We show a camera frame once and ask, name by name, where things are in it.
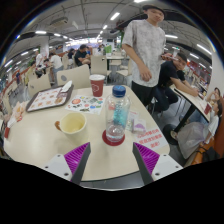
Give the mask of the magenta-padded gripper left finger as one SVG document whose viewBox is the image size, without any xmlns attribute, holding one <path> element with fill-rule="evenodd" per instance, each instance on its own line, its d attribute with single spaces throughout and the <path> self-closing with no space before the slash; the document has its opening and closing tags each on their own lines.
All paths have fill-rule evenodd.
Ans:
<svg viewBox="0 0 224 224">
<path fill-rule="evenodd" d="M 79 185 L 90 153 L 90 143 L 87 142 L 65 155 L 56 154 L 43 166 L 43 169 Z"/>
</svg>

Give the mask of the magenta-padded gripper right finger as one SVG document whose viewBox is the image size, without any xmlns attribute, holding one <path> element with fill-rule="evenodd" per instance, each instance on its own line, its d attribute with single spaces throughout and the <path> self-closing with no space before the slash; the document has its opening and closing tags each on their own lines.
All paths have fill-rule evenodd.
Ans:
<svg viewBox="0 0 224 224">
<path fill-rule="evenodd" d="M 168 154 L 159 155 L 136 142 L 133 143 L 132 152 L 145 185 L 182 169 L 182 166 Z"/>
</svg>

